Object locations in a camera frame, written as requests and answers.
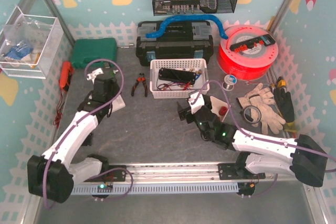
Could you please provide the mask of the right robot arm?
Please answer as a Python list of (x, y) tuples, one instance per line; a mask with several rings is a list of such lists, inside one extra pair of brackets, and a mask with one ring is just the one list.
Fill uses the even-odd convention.
[(181, 121), (195, 123), (205, 141), (224, 150), (238, 151), (235, 163), (238, 176), (260, 173), (286, 174), (312, 187), (321, 187), (327, 166), (326, 152), (310, 136), (280, 138), (239, 129), (224, 123), (212, 112), (210, 96), (196, 93), (188, 99), (188, 106), (177, 106)]

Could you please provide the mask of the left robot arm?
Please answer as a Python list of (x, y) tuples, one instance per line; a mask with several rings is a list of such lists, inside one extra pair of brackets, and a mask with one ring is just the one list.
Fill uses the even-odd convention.
[(121, 97), (111, 70), (97, 69), (87, 79), (93, 82), (93, 89), (78, 106), (69, 126), (48, 150), (27, 162), (28, 191), (32, 195), (63, 203), (76, 184), (104, 175), (110, 167), (108, 159), (98, 154), (72, 163), (88, 136), (104, 118), (110, 117), (114, 100)]

